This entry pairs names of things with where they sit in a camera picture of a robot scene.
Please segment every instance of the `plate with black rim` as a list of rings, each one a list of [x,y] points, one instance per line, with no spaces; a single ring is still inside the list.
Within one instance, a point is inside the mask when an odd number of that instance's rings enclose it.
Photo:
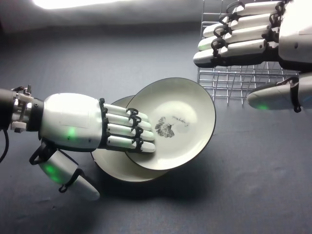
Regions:
[[[137,165],[170,170],[196,157],[215,130],[215,105],[209,93],[185,78],[166,78],[143,88],[129,102],[146,114],[155,135],[152,154],[126,152]]]
[[[112,105],[126,107],[134,96],[124,97]],[[96,149],[92,152],[96,164],[107,174],[128,182],[144,182],[162,176],[167,171],[154,171],[133,163],[124,152]]]

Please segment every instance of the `metal wire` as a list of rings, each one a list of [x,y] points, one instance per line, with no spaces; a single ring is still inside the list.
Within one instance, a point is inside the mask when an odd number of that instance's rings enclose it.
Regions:
[[[225,13],[226,5],[231,3],[229,0],[219,1],[220,10],[211,12],[211,7],[206,4],[209,1],[203,0],[200,39],[204,38],[205,27],[218,23],[220,15]],[[244,3],[255,1],[244,0]],[[277,62],[264,62],[250,66],[198,68],[197,82],[210,93],[213,100],[226,98],[229,104],[231,99],[240,99],[243,105],[252,89],[268,82],[283,81],[294,75],[298,75],[296,71],[284,70]]]

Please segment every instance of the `bright light strip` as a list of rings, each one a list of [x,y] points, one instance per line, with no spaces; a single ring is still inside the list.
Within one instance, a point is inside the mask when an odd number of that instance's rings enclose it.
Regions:
[[[110,3],[115,1],[127,0],[33,0],[34,4],[44,9],[71,8],[77,6]]]

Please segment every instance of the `wire grid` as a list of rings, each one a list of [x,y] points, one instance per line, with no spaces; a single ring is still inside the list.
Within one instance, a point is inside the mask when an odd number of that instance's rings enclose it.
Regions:
[[[212,11],[209,12],[207,11],[207,4],[205,4],[208,1],[203,0],[201,39],[204,38],[203,31],[205,27],[218,23],[219,17],[225,13],[226,6],[234,0],[218,1],[220,6],[216,9],[209,6],[209,10]],[[244,105],[246,97],[252,89],[268,82],[283,81],[294,75],[297,75],[296,71],[284,70],[279,66],[278,62],[264,62],[250,66],[198,68],[197,82],[210,93],[213,101],[216,98],[226,98],[229,104],[231,99],[241,99],[241,103]]]

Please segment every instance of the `stacked plate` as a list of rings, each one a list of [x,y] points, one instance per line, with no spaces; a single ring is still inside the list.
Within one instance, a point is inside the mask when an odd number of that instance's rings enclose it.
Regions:
[[[109,175],[124,181],[155,179],[196,157],[215,130],[215,105],[199,84],[184,78],[166,78],[135,96],[113,105],[135,108],[148,116],[155,135],[152,154],[97,149],[94,161]]]

